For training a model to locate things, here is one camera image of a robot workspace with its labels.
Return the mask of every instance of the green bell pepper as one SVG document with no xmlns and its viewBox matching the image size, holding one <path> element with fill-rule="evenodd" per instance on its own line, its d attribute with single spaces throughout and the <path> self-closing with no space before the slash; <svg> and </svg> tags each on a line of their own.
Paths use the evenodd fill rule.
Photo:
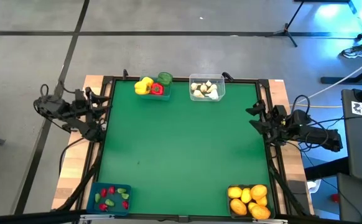
<svg viewBox="0 0 362 224">
<path fill-rule="evenodd" d="M 95 198 L 94 198 L 95 203 L 98 203 L 100 201 L 100 199 L 101 199 L 101 195 L 99 193 L 96 193 Z"/>
<path fill-rule="evenodd" d="M 125 200 L 127 200 L 128 198 L 129 198 L 129 194 L 126 194 L 126 193 L 123 193 L 123 194 L 121 194 L 121 197 L 123 198 L 123 199 L 125 199 Z"/>
<path fill-rule="evenodd" d="M 106 199 L 105 200 L 105 205 L 113 207 L 114 206 L 114 202 L 111 199 Z"/>
<path fill-rule="evenodd" d="M 167 72 L 160 72 L 157 76 L 157 82 L 163 86 L 168 86 L 172 83 L 173 76 Z"/>
<path fill-rule="evenodd" d="M 118 189 L 118 193 L 119 193 L 119 194 L 126 193 L 126 189 Z"/>
</svg>

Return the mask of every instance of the blue plastic tray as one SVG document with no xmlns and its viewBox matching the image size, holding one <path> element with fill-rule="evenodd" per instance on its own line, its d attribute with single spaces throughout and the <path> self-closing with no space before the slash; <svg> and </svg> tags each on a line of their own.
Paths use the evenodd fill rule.
<svg viewBox="0 0 362 224">
<path fill-rule="evenodd" d="M 114 186 L 115 193 L 110 194 L 109 188 Z M 106 197 L 101 197 L 100 201 L 98 203 L 95 203 L 95 193 L 101 194 L 101 189 L 106 188 L 108 190 L 108 193 L 106 194 Z M 126 189 L 126 193 L 129 194 L 129 198 L 126 200 L 129 202 L 129 209 L 125 209 L 122 205 L 122 202 L 125 201 L 121 197 L 121 194 L 118 193 L 118 189 L 123 188 Z M 106 184 L 106 183 L 98 183 L 95 182 L 91 185 L 90 195 L 88 196 L 88 202 L 87 202 L 87 212 L 93 213 L 93 214 L 113 214 L 113 215 L 119 215 L 119 216 L 125 216 L 130 211 L 130 198 L 131 198 L 131 186 L 125 185 L 125 184 Z M 108 206 L 108 211 L 104 212 L 101 211 L 98 208 L 98 205 L 101 203 L 105 203 L 106 199 L 110 199 L 114 202 L 113 207 Z"/>
</svg>

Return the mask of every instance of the white cable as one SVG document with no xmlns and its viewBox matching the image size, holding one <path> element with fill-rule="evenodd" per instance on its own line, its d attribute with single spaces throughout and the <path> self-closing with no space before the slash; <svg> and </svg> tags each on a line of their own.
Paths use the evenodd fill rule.
<svg viewBox="0 0 362 224">
<path fill-rule="evenodd" d="M 323 93 L 324 91 L 332 88 L 333 86 L 338 85 L 339 83 L 341 83 L 342 81 L 346 80 L 347 78 L 350 78 L 351 76 L 355 75 L 355 73 L 357 73 L 357 72 L 360 71 L 361 69 L 362 69 L 362 66 L 360 66 L 360 68 L 358 68 L 357 70 L 355 70 L 353 73 L 347 75 L 345 78 L 341 79 L 340 81 L 336 82 L 335 84 L 333 84 L 333 85 L 331 85 L 331 86 L 328 86 L 328 87 L 324 88 L 323 90 L 321 90 L 321 91 L 319 91 L 319 92 L 317 92 L 317 93 L 314 93 L 314 94 L 310 95 L 308 98 L 311 98 L 311 97 L 313 97 L 313 96 L 316 96 L 316 95 L 318 95 L 319 93 Z M 305 101 L 305 100 L 306 100 L 306 99 L 300 100 L 300 101 L 298 101 L 297 103 L 301 103 L 301 102 L 303 102 L 303 101 Z"/>
</svg>

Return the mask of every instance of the wooden table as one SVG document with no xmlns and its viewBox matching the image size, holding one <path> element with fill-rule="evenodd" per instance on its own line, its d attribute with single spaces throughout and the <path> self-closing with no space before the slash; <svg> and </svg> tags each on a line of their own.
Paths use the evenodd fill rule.
<svg viewBox="0 0 362 224">
<path fill-rule="evenodd" d="M 103 82 L 104 76 L 102 75 L 87 75 L 83 89 L 86 87 L 90 87 L 93 92 L 96 94 L 101 92 L 101 86 Z M 269 80 L 269 86 L 271 91 L 271 98 L 273 105 L 284 105 L 287 112 L 290 113 L 290 106 L 289 100 L 287 99 L 285 84 L 283 80 Z M 107 90 L 104 91 L 106 96 L 109 95 L 110 86 L 108 85 Z M 265 89 L 261 88 L 262 97 L 265 99 Z M 71 133 L 70 139 L 68 143 L 72 143 L 77 139 L 81 138 L 80 133 Z M 99 144 L 95 144 L 93 148 L 93 157 L 92 161 L 95 160 L 96 152 L 98 150 Z M 88 150 L 88 141 L 82 140 L 75 144 L 74 146 L 70 147 L 63 160 L 61 174 L 57 184 L 57 190 L 55 192 L 55 196 L 52 203 L 52 209 L 58 208 L 61 206 L 66 199 L 72 194 L 75 190 L 77 185 L 81 181 L 83 168 L 85 165 L 85 160 L 87 157 L 87 150 Z M 302 182 L 307 182 L 304 173 L 304 167 L 301 160 L 300 152 L 292 145 L 286 144 L 285 146 L 281 147 L 282 150 L 282 158 L 284 162 L 284 169 L 286 179 L 290 180 L 298 180 Z M 275 150 L 272 148 L 271 152 L 275 155 Z M 81 205 L 82 208 L 86 208 L 86 202 L 88 200 L 88 193 L 91 187 L 90 180 L 89 184 L 86 186 L 85 193 L 83 196 L 83 203 Z M 282 193 L 282 189 L 277 184 L 277 193 L 279 198 L 279 206 L 282 214 L 286 214 L 284 197 Z M 307 194 L 309 205 L 310 205 L 310 213 L 313 214 L 313 207 L 310 196 Z"/>
</svg>

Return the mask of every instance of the tripod stand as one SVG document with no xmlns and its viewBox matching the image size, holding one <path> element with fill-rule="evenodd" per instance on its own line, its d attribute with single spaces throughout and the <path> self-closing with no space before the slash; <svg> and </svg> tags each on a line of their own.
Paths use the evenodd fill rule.
<svg viewBox="0 0 362 224">
<path fill-rule="evenodd" d="M 301 4 L 299 5 L 299 8 L 297 8 L 297 10 L 294 13 L 294 15 L 293 15 L 292 19 L 290 20 L 290 22 L 286 23 L 282 30 L 276 31 L 276 32 L 274 32 L 271 35 L 268 35 L 266 37 L 287 36 L 292 41 L 292 43 L 294 44 L 294 47 L 297 47 L 297 44 L 295 43 L 292 35 L 289 32 L 289 27 L 292 24 L 292 22 L 293 22 L 294 18 L 296 17 L 297 13 L 299 13 L 299 11 L 301 9 L 301 6 L 303 6 L 303 3 L 304 3 L 304 1 L 301 2 Z"/>
</svg>

